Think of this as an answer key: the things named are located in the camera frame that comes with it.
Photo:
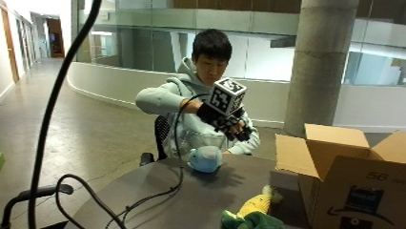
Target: table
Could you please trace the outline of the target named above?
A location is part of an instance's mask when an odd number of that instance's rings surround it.
[[[267,184],[279,188],[284,202],[275,206],[272,216],[284,221],[285,228],[311,228],[297,176],[276,171],[276,162],[255,156],[224,155],[224,164],[213,174],[184,168],[180,191],[152,199],[127,216],[127,228],[221,228],[224,210],[237,213],[245,201],[261,193]],[[165,192],[179,182],[179,160],[168,158],[143,166],[118,178],[98,193],[104,203],[119,213],[139,199]],[[91,199],[74,218],[86,228],[104,228],[110,216]],[[110,228],[119,228],[114,222]]]

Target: glass railing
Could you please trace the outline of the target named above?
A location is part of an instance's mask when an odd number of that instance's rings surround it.
[[[79,8],[83,25],[92,0]],[[343,83],[405,85],[405,1],[361,1]],[[223,30],[233,54],[225,76],[289,81],[300,0],[104,0],[78,61],[175,73],[196,33]]]

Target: floor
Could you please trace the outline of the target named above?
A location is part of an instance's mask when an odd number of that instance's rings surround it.
[[[0,208],[19,192],[30,189],[42,119],[63,59],[42,59],[0,98],[0,152],[7,162],[0,171]],[[64,85],[47,136],[40,185],[56,184],[64,174],[76,174],[100,190],[114,179],[139,167],[140,154],[156,152],[153,115],[78,94]],[[275,134],[281,130],[259,128],[261,145],[256,156],[275,159]],[[372,144],[386,134],[366,134]],[[83,186],[63,197],[74,215],[90,195]],[[55,198],[38,200],[38,226],[66,220]],[[14,228],[27,228],[27,202],[14,208]]]

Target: yellow toy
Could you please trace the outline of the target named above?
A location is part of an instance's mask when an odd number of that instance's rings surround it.
[[[225,210],[223,213],[224,229],[280,229],[284,223],[267,215],[272,204],[281,203],[284,197],[275,188],[267,185],[263,194],[251,198],[243,205],[237,214]]]

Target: black hair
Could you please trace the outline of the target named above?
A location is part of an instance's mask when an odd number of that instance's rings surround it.
[[[199,59],[201,54],[209,58],[231,60],[232,45],[227,34],[216,29],[201,31],[193,41],[192,56]]]

